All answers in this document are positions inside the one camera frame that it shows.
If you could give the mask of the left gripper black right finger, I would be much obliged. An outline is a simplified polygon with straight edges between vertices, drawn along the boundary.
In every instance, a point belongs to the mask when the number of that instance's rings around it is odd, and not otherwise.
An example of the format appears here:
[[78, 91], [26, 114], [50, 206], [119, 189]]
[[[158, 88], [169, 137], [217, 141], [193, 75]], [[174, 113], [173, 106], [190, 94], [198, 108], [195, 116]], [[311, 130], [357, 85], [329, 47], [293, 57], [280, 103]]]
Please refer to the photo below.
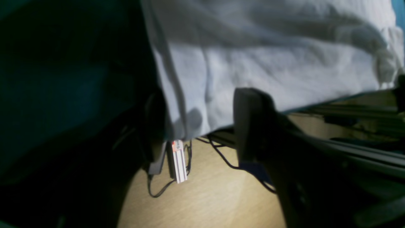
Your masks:
[[288, 228], [403, 228], [404, 156], [317, 139], [262, 91], [234, 93], [242, 160], [266, 169]]

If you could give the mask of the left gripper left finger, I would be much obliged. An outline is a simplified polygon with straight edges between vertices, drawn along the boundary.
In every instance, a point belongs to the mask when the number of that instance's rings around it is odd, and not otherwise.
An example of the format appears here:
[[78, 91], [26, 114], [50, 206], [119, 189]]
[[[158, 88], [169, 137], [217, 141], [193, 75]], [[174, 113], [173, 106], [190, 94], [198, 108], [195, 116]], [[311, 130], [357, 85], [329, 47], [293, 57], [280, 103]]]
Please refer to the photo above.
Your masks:
[[116, 228], [133, 176], [140, 170], [161, 172], [165, 143], [166, 104], [155, 92], [117, 116], [111, 123], [114, 138], [110, 159], [110, 226]]

